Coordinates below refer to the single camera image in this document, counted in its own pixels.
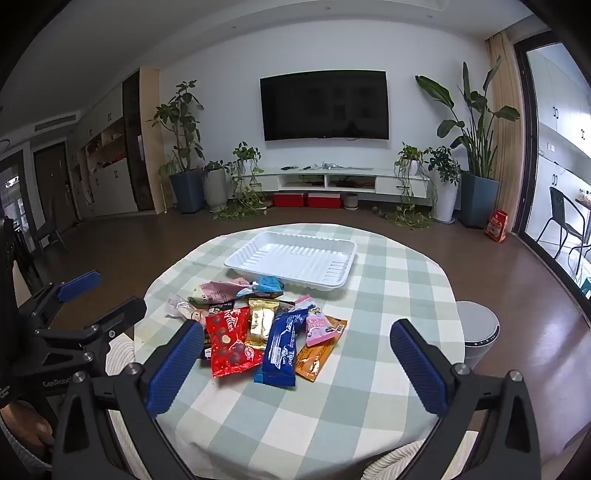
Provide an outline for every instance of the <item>person's hand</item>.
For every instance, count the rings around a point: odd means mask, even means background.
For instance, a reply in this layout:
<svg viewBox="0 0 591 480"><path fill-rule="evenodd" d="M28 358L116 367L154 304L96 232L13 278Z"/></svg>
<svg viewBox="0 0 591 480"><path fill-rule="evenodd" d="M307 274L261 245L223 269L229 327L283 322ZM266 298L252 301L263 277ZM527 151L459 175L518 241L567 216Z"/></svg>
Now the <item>person's hand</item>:
<svg viewBox="0 0 591 480"><path fill-rule="evenodd" d="M19 403L9 403L0 414L10 433L29 452L42 458L46 451L43 440L47 441L53 433L49 422L35 410Z"/></svg>

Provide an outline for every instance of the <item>blue snack bar wrapper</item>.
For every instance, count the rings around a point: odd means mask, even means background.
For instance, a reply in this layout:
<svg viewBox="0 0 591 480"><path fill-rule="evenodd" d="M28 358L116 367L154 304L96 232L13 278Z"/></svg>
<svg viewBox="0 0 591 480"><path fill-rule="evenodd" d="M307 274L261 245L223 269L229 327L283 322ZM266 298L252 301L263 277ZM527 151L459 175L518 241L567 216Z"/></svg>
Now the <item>blue snack bar wrapper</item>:
<svg viewBox="0 0 591 480"><path fill-rule="evenodd" d="M277 277L262 275L248 287L239 291L238 298L256 296L262 298L276 298L283 295L283 283Z"/></svg>
<svg viewBox="0 0 591 480"><path fill-rule="evenodd" d="M275 387L296 386L296 334L306 322L308 309L278 315L269 332L262 366L254 376L256 383Z"/></svg>

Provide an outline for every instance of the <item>gold snack wrapper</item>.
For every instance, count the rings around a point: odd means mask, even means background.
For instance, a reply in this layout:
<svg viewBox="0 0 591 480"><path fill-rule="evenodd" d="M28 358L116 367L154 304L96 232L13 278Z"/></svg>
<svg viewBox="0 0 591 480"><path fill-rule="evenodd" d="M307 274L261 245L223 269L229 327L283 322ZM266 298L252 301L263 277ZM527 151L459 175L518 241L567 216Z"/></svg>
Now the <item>gold snack wrapper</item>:
<svg viewBox="0 0 591 480"><path fill-rule="evenodd" d="M250 299L248 306L251 308L251 328L246 336L246 344L256 350L264 350L267 347L269 331L275 312L279 307L276 300Z"/></svg>
<svg viewBox="0 0 591 480"><path fill-rule="evenodd" d="M306 346L300 350L297 355L295 363L295 373L299 376L304 377L306 380L313 382L318 377L318 373L326 363L326 359L329 357L332 349L335 347L336 342L339 341L343 330L347 326L347 320L339 320L333 317L326 316L330 324L335 328L337 335L330 340L322 343L318 343L314 346Z"/></svg>

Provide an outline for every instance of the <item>trash can lid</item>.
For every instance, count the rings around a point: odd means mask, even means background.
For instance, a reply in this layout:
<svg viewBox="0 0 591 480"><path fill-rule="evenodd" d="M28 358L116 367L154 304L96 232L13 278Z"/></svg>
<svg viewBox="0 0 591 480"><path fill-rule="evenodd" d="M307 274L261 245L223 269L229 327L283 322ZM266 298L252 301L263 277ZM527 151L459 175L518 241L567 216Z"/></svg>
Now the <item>trash can lid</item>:
<svg viewBox="0 0 591 480"><path fill-rule="evenodd" d="M473 301L457 301L457 312L468 343L492 342L498 335L499 319L485 306Z"/></svg>

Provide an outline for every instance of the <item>red snack bag on floor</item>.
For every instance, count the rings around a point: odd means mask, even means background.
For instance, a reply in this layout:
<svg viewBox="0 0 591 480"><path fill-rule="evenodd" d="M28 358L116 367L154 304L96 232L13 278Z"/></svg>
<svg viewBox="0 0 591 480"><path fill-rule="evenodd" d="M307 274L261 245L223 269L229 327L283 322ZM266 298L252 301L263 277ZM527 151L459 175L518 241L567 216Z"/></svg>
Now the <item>red snack bag on floor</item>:
<svg viewBox="0 0 591 480"><path fill-rule="evenodd" d="M506 237L507 223L509 217L503 210L496 210L488 222L485 234L491 237L495 242L501 243Z"/></svg>
<svg viewBox="0 0 591 480"><path fill-rule="evenodd" d="M226 310L205 318L212 339L214 378L244 372L262 363L264 351L245 345L249 307Z"/></svg>

